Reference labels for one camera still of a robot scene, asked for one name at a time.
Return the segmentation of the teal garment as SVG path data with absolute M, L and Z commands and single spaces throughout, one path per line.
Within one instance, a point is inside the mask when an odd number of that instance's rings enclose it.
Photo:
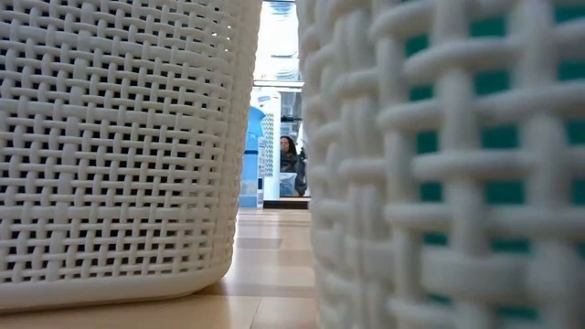
M 390 108 L 392 308 L 585 329 L 585 0 L 415 0 Z

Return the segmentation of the person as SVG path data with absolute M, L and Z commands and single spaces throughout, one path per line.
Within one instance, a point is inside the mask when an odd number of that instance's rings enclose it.
M 280 173 L 296 174 L 293 188 L 297 196 L 304 196 L 307 184 L 305 181 L 305 158 L 296 150 L 295 143 L 290 136 L 280 138 Z

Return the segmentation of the white woven plastic basket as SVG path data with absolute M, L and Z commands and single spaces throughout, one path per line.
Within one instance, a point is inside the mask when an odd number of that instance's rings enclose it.
M 232 262 L 262 0 L 0 0 L 0 313 Z
M 321 329 L 585 329 L 585 0 L 298 0 Z

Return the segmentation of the black table frame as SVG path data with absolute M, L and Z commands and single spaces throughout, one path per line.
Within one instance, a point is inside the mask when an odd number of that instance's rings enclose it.
M 310 199 L 307 197 L 284 197 L 276 200 L 265 200 L 263 202 L 263 208 L 307 210 L 309 208 L 309 202 Z

